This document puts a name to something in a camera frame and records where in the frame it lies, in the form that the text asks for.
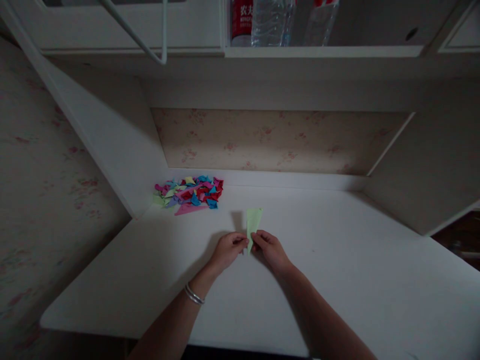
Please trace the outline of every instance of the desk surface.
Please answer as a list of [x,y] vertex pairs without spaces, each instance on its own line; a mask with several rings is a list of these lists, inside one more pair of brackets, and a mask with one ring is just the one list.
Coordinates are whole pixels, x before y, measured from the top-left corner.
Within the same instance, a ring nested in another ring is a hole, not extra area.
[[[153,205],[50,305],[42,326],[139,338],[210,257],[218,238],[260,227],[379,359],[476,359],[480,272],[356,192],[225,186],[219,210]],[[240,255],[206,298],[190,344],[306,356],[277,281]]]

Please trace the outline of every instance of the wrist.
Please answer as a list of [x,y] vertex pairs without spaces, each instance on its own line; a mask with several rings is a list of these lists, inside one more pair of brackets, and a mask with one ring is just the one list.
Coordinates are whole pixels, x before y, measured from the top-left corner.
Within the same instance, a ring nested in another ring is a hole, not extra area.
[[296,267],[295,265],[291,262],[288,261],[286,264],[282,265],[280,268],[278,268],[275,271],[275,274],[281,278],[287,277],[295,271]]
[[208,261],[201,271],[205,272],[205,275],[213,281],[215,281],[223,272],[220,266],[211,261]]

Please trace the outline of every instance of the floral wallpaper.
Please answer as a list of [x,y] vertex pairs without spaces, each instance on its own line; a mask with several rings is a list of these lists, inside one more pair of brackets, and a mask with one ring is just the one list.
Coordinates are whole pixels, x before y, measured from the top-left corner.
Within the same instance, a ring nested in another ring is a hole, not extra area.
[[153,108],[168,166],[366,175],[408,114]]
[[40,329],[41,314],[130,217],[23,52],[3,39],[0,116],[0,358],[43,359],[62,344]]

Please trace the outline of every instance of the person's right hand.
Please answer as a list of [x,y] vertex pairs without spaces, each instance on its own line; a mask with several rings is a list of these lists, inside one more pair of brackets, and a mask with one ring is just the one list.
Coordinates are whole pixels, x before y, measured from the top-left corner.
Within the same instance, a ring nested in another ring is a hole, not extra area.
[[261,250],[266,262],[275,274],[282,275],[293,267],[279,239],[271,233],[258,230],[256,233],[251,233],[251,238],[255,242],[253,250]]

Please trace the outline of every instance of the bottle label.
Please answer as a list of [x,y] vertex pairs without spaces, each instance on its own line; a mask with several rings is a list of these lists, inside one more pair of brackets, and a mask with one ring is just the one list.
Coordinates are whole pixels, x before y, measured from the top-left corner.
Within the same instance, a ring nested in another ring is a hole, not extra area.
[[252,34],[253,0],[235,0],[231,3],[231,38]]

